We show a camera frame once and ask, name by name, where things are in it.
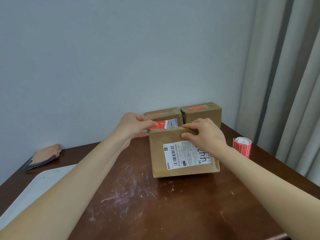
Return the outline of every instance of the gray wall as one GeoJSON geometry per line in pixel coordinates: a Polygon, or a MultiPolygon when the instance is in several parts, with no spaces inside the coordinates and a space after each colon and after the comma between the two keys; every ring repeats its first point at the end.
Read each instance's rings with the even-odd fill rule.
{"type": "Polygon", "coordinates": [[[234,128],[256,0],[0,0],[0,184],[127,111],[213,101],[234,128]]]}

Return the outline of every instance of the folded cloth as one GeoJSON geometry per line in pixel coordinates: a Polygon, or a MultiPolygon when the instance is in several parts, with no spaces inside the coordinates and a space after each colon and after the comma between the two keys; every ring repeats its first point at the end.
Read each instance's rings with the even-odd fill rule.
{"type": "Polygon", "coordinates": [[[27,162],[24,168],[29,170],[46,164],[54,159],[57,159],[61,152],[61,145],[54,144],[38,150],[27,162]]]}

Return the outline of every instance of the table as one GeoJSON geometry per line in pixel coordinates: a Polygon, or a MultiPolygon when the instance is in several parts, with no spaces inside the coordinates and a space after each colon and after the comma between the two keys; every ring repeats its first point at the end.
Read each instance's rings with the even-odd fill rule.
{"type": "MultiPolygon", "coordinates": [[[[222,124],[228,145],[240,136],[222,124]]],[[[78,163],[97,143],[62,150],[60,157],[0,186],[0,215],[40,172],[78,163]]],[[[250,159],[320,199],[320,187],[252,145],[250,159]]],[[[223,165],[220,172],[153,178],[148,138],[133,139],[118,157],[69,239],[285,239],[286,234],[223,165]]]]}

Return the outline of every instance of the brown cardboard box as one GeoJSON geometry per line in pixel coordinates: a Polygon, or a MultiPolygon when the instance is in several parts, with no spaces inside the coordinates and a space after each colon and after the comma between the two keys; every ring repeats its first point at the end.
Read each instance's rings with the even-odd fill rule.
{"type": "Polygon", "coordinates": [[[183,125],[183,120],[182,120],[182,114],[180,110],[176,108],[167,108],[167,109],[162,109],[162,110],[157,110],[157,111],[151,111],[151,112],[146,112],[144,115],[153,121],[163,121],[163,120],[170,120],[170,119],[177,119],[178,126],[183,125]]]}
{"type": "Polygon", "coordinates": [[[202,119],[209,118],[219,128],[221,126],[222,108],[219,105],[214,104],[213,102],[181,107],[181,113],[182,113],[184,124],[191,123],[198,118],[202,118],[202,119]]]}
{"type": "Polygon", "coordinates": [[[161,178],[197,173],[214,173],[220,171],[219,161],[215,160],[213,157],[211,158],[211,163],[168,169],[164,144],[185,141],[185,139],[181,137],[181,134],[185,132],[197,134],[194,130],[184,129],[182,127],[172,129],[153,129],[150,131],[149,141],[153,177],[161,178]]]}

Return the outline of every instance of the human hand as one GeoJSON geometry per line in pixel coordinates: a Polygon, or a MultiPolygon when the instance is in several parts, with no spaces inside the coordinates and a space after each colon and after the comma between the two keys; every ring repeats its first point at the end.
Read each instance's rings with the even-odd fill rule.
{"type": "Polygon", "coordinates": [[[213,157],[219,158],[227,147],[222,131],[210,119],[197,119],[192,123],[182,125],[182,127],[198,130],[198,135],[183,133],[181,137],[191,141],[213,157]]]}
{"type": "Polygon", "coordinates": [[[117,127],[114,129],[113,133],[126,140],[122,146],[122,149],[124,149],[129,146],[132,138],[145,137],[149,135],[147,132],[141,132],[142,130],[150,129],[156,125],[156,122],[147,119],[142,115],[125,113],[117,127]]]}

